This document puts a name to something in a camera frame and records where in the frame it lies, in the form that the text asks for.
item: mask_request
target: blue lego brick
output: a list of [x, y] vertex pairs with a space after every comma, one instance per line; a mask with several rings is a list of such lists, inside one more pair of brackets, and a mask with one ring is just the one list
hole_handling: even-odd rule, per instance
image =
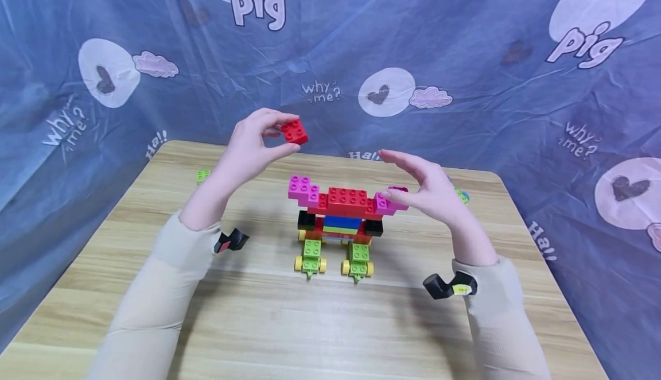
[[324, 218], [324, 226], [333, 228], [358, 229], [360, 228], [360, 223], [362, 221], [363, 220], [360, 218], [345, 218], [344, 216], [326, 215], [326, 218]]

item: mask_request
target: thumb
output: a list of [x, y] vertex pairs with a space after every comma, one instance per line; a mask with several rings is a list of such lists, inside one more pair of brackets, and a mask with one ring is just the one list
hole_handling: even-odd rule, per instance
[[415, 203], [415, 194], [410, 192], [404, 192], [400, 189], [387, 189], [382, 192], [382, 195], [386, 197], [388, 201], [401, 203], [401, 205], [417, 207]]
[[300, 149], [301, 147], [297, 144], [283, 144], [276, 147], [271, 147], [268, 148], [269, 159], [271, 162], [274, 162], [277, 161], [278, 159], [287, 157], [292, 153], [296, 153]]

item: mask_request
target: pink cloud print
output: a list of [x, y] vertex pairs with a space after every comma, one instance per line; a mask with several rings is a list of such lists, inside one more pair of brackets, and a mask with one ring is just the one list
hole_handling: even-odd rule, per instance
[[418, 109], [435, 109], [452, 103], [452, 96], [445, 90], [439, 90], [436, 86], [426, 89], [417, 88], [409, 99], [409, 104]]
[[133, 56], [135, 70], [152, 77], [174, 77], [179, 74], [177, 64], [167, 61], [165, 57], [157, 56], [150, 51], [143, 51]]

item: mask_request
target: right hand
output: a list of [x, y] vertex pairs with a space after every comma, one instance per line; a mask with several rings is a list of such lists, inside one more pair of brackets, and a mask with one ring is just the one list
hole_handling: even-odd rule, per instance
[[458, 225], [471, 217], [471, 212], [457, 195], [448, 175], [438, 164], [395, 150], [380, 150], [379, 155], [384, 162], [394, 163], [408, 172], [420, 184], [416, 193], [398, 189], [383, 191], [387, 200], [414, 207], [448, 226]]

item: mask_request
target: pink lego brick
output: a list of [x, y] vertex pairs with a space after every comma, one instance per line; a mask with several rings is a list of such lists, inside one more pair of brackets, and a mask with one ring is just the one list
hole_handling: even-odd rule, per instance
[[388, 201], [386, 198], [383, 197], [381, 192], [377, 192], [374, 194], [374, 213], [377, 215], [395, 215], [394, 209], [392, 209], [390, 206], [390, 201]]
[[308, 176], [296, 176], [292, 175], [290, 177], [290, 187], [287, 192], [290, 200], [308, 200], [310, 194], [310, 178]]
[[319, 206], [319, 187], [310, 185], [310, 192], [307, 196], [301, 196], [298, 200], [300, 207], [316, 208]]
[[[409, 191], [408, 188], [405, 188], [403, 186], [388, 186], [388, 189], [399, 189], [399, 190], [404, 191], [404, 192]], [[392, 208], [396, 211], [405, 211], [405, 210], [409, 209], [409, 207], [406, 206], [406, 205], [403, 205], [403, 204], [397, 203], [397, 202], [391, 202], [391, 201], [388, 201], [388, 207], [390, 207], [390, 208]]]

